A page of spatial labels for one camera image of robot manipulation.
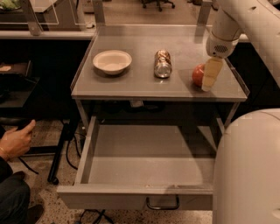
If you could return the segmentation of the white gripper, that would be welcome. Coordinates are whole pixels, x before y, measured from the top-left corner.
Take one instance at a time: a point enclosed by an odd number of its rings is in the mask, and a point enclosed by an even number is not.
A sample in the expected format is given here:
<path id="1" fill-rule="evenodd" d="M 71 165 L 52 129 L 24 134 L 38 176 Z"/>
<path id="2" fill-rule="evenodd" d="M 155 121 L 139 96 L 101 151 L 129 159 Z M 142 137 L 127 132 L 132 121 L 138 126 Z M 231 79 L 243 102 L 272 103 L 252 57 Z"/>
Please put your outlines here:
<path id="1" fill-rule="evenodd" d="M 206 62 L 201 89 L 210 91 L 217 80 L 223 61 L 235 49 L 240 38 L 240 31 L 211 30 L 206 41 L 206 52 L 211 58 Z"/>

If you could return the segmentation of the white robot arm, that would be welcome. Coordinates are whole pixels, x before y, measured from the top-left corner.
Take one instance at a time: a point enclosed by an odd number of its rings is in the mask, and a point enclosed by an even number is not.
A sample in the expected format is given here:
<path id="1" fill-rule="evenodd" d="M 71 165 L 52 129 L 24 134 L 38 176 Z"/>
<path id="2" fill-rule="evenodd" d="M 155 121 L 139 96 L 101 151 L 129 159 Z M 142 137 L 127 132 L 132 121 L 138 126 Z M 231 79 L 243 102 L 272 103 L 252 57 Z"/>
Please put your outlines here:
<path id="1" fill-rule="evenodd" d="M 280 16 L 268 0 L 217 0 L 206 42 L 211 57 L 202 89 L 209 91 L 218 65 L 245 33 L 280 84 Z M 213 224 L 280 224 L 280 109 L 240 116 L 220 140 L 213 172 Z"/>

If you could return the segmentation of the person's hand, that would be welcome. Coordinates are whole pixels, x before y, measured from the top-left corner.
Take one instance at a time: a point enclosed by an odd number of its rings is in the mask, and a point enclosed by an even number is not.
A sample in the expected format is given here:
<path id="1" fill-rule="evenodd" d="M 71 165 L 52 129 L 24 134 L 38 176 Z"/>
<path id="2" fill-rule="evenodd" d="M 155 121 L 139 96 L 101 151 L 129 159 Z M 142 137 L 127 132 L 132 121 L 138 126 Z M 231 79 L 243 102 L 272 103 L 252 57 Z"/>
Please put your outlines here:
<path id="1" fill-rule="evenodd" d="M 3 134 L 3 137 L 0 139 L 0 157 L 4 161 L 18 158 L 30 149 L 32 131 L 35 125 L 36 122 L 31 120 L 21 130 L 13 128 Z"/>

